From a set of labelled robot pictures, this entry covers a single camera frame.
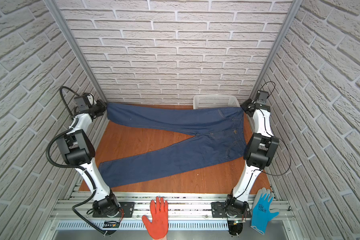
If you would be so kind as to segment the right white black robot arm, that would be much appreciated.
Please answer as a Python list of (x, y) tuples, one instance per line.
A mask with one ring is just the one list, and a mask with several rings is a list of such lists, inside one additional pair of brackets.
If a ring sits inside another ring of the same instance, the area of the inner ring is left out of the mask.
[(251, 189), (259, 174), (271, 164), (280, 144), (271, 130), (268, 97), (268, 92), (259, 90), (253, 100), (249, 99), (242, 104), (244, 112), (254, 120), (255, 132), (244, 151), (246, 165), (243, 173), (225, 202), (225, 210), (231, 218), (251, 215), (248, 204)]

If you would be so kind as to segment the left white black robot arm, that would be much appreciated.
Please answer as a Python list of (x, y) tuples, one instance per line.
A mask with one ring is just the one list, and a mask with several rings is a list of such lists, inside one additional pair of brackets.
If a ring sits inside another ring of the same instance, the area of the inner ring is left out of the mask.
[(95, 147), (87, 136), (89, 126), (94, 119), (104, 115), (107, 105), (101, 100), (96, 101), (89, 93), (74, 97), (74, 101), (77, 108), (73, 115), (73, 122), (68, 132), (58, 137), (58, 148), (65, 164), (75, 166), (76, 171), (94, 194), (91, 197), (94, 201), (94, 215), (115, 217), (120, 212), (120, 204), (101, 177), (95, 161)]

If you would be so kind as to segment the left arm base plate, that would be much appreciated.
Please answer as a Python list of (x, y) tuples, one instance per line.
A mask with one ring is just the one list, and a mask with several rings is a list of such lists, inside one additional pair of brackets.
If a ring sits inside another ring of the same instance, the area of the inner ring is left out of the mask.
[(134, 208), (135, 208), (135, 202), (119, 202), (120, 205), (120, 209), (118, 210), (118, 212), (114, 213), (114, 214), (99, 214), (96, 212), (92, 213), (92, 217), (94, 218), (120, 218), (122, 211), (121, 209), (123, 209), (124, 212), (124, 218), (131, 218), (134, 212)]

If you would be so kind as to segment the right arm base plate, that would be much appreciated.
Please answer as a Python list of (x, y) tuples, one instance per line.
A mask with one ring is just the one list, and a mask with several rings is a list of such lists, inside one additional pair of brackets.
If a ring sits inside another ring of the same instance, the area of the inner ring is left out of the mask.
[(213, 218), (240, 218), (247, 219), (252, 217), (252, 213), (247, 202), (234, 203), (229, 205), (222, 202), (211, 203)]

